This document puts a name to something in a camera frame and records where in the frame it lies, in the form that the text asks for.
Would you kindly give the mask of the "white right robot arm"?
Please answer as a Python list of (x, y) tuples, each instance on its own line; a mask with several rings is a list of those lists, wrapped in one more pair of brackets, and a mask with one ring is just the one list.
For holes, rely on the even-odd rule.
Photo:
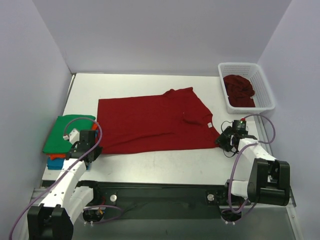
[[(290, 200), (290, 165), (270, 155), (255, 136), (249, 135), (245, 118), (234, 120), (222, 131), (215, 143), (224, 151), (236, 155), (227, 188), (221, 192), (222, 200), (232, 204), (243, 198), (245, 202), (286, 206)], [(240, 157), (248, 160), (248, 180), (235, 180)]]

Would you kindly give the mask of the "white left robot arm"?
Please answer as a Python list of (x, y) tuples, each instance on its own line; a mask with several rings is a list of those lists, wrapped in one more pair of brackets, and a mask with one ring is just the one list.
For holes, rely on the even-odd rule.
[(101, 201), (101, 193), (90, 186), (79, 186), (90, 163), (101, 154), (96, 131), (82, 130), (79, 140), (66, 154), (57, 180), (48, 188), (47, 195), (27, 212), (28, 236), (31, 240), (70, 240), (74, 223), (88, 204)]

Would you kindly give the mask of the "red t shirt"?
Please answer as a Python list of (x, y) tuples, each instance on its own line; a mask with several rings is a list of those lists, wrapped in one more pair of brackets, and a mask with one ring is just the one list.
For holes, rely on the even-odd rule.
[(192, 87), (161, 95), (100, 99), (103, 154), (217, 148), (213, 114)]

